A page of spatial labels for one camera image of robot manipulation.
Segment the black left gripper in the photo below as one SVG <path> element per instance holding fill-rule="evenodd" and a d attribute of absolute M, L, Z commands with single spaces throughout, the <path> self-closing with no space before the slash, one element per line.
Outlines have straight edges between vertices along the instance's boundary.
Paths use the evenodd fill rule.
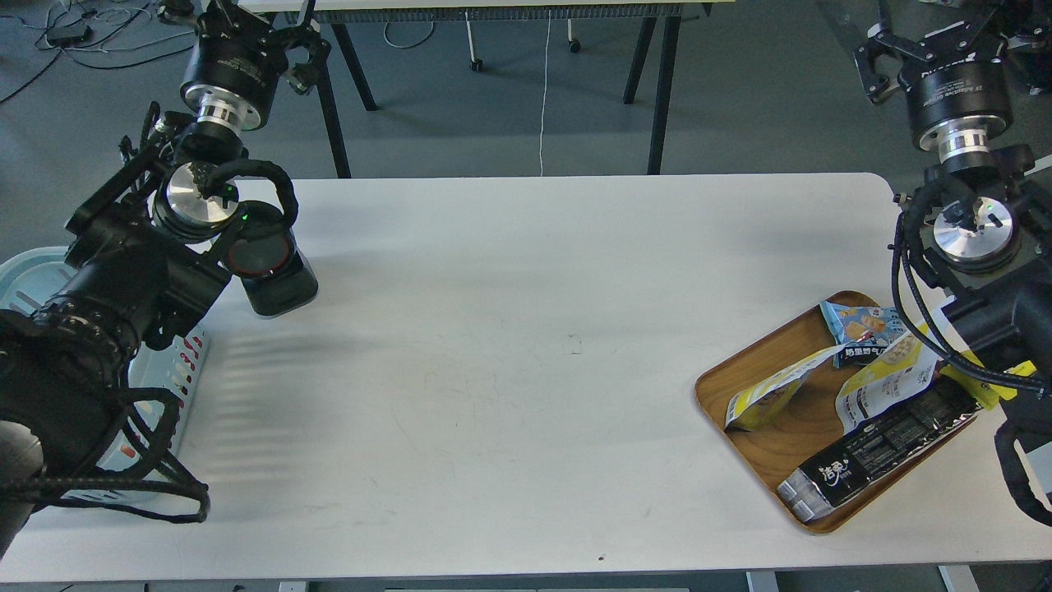
<path fill-rule="evenodd" d="M 311 91 L 330 44 L 313 23 L 279 30 L 279 45 L 275 33 L 270 19 L 232 1 L 208 3 L 196 18 L 196 43 L 180 89 L 184 104 L 200 111 L 207 99 L 222 99 L 237 106 L 240 128 L 248 131 L 266 125 L 282 72 L 294 93 Z M 292 63 L 287 53 L 294 49 L 305 49 L 306 61 Z"/>

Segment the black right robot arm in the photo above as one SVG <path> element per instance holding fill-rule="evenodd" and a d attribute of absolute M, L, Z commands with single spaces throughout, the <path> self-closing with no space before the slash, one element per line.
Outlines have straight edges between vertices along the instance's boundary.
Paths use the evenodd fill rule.
<path fill-rule="evenodd" d="M 920 341 L 963 375 L 1004 389 L 994 441 L 1004 483 L 1023 514 L 1044 525 L 1023 453 L 1050 443 L 1050 192 L 1026 175 L 1030 146 L 993 147 L 1013 123 L 1008 72 L 1034 94 L 1050 90 L 1048 1 L 973 1 L 968 16 L 912 40 L 878 22 L 851 52 L 865 97 L 902 91 L 911 142 L 935 154 L 902 205 L 892 282 L 920 303 L 923 281 L 951 297 L 942 315 L 967 346 L 932 327 Z"/>

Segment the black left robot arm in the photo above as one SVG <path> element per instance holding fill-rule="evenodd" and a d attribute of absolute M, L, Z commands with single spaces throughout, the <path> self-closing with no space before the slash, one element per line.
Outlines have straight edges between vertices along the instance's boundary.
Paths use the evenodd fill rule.
<path fill-rule="evenodd" d="M 67 284 L 29 314 L 2 312 L 3 548 L 46 506 L 160 517 L 72 491 L 182 496 L 196 509 L 168 522 L 207 517 L 208 487 L 171 451 L 177 394 L 133 386 L 129 368 L 140 349 L 189 336 L 232 277 L 261 317 L 318 294 L 294 241 L 294 180 L 242 142 L 267 123 L 279 80 L 298 94 L 321 81 L 330 45 L 313 11 L 305 1 L 297 24 L 275 29 L 232 1 L 160 3 L 196 37 L 187 113 L 154 113 L 139 149 L 70 216 Z"/>

